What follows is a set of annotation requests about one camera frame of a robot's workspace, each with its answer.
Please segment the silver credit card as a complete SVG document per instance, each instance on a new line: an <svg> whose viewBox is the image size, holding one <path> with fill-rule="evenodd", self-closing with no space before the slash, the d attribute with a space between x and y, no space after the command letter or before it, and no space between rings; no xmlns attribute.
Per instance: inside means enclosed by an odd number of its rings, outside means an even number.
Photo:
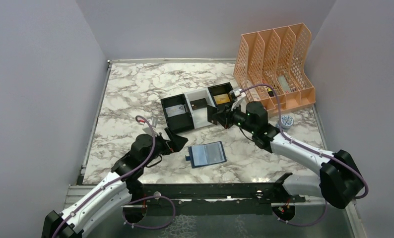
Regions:
<svg viewBox="0 0 394 238"><path fill-rule="evenodd" d="M165 110L166 110L167 117L169 117L169 118L187 113L186 107L183 104L170 106L170 107L167 107Z"/></svg>

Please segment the orange plastic file organizer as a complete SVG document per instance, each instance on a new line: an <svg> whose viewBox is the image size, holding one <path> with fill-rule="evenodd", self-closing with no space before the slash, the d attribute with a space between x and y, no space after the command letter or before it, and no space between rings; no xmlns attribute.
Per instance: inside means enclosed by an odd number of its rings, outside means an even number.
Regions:
<svg viewBox="0 0 394 238"><path fill-rule="evenodd" d="M241 35L233 75L243 89L257 86L247 92L248 102L261 102L270 117L315 104L315 87L304 72L311 37L305 23ZM291 93L283 92L277 80L281 75L286 77Z"/></svg>

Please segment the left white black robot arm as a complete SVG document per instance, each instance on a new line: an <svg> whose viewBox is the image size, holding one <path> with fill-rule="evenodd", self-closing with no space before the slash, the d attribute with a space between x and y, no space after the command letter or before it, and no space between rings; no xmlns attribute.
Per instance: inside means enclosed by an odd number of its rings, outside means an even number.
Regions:
<svg viewBox="0 0 394 238"><path fill-rule="evenodd" d="M126 204L141 204L146 211L143 184L138 180L152 160L180 152L188 139L165 129L168 139L151 132L136 137L131 149L84 197L61 212L51 211L44 220L44 238L84 238L110 213Z"/></svg>

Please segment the black white three-compartment tray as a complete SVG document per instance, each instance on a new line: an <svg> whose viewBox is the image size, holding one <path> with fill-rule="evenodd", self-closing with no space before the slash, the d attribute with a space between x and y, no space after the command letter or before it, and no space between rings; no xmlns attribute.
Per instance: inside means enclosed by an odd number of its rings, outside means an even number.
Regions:
<svg viewBox="0 0 394 238"><path fill-rule="evenodd" d="M212 125L212 114L232 102L232 90L231 83L223 83L161 99L168 128L182 133Z"/></svg>

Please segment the navy blue card holder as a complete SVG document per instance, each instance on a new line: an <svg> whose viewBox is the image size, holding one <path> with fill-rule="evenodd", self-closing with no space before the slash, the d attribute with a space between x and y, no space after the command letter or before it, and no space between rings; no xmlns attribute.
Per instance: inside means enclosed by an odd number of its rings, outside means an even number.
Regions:
<svg viewBox="0 0 394 238"><path fill-rule="evenodd" d="M185 156L185 160L190 162L192 168L210 166L227 161L221 141L189 146L188 153Z"/></svg>

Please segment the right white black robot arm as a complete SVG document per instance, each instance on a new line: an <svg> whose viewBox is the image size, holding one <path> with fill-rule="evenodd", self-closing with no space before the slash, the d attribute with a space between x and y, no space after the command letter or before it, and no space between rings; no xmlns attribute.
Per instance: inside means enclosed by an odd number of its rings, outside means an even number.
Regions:
<svg viewBox="0 0 394 238"><path fill-rule="evenodd" d="M267 111L260 102L250 102L246 111L226 103L220 108L208 106L208 122L225 129L233 126L251 133L252 141L262 150L287 157L313 171L319 182L315 184L319 197L335 208L344 209L366 182L352 156L344 151L332 152L303 143L270 124Z"/></svg>

